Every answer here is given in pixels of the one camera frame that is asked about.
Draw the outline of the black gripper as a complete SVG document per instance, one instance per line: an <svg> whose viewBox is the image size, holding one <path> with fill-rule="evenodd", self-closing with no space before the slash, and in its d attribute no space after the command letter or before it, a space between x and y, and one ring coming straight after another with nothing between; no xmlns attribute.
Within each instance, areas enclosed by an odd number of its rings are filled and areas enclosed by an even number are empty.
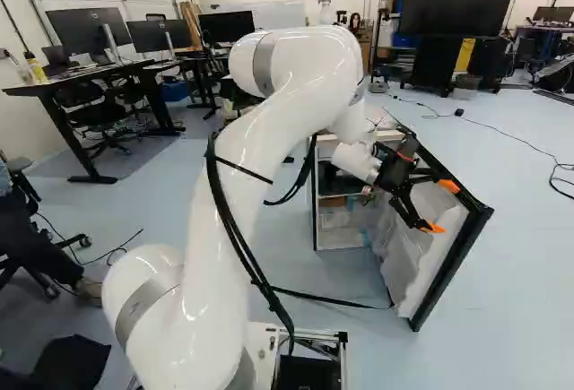
<svg viewBox="0 0 574 390"><path fill-rule="evenodd" d="M390 152L382 160L374 186L396 194L408 183L410 175L417 167L417 160L405 157L400 152ZM410 229L425 233L445 233L446 230L431 223L419 214L409 195L393 196L389 200L391 207L404 220Z"/></svg>

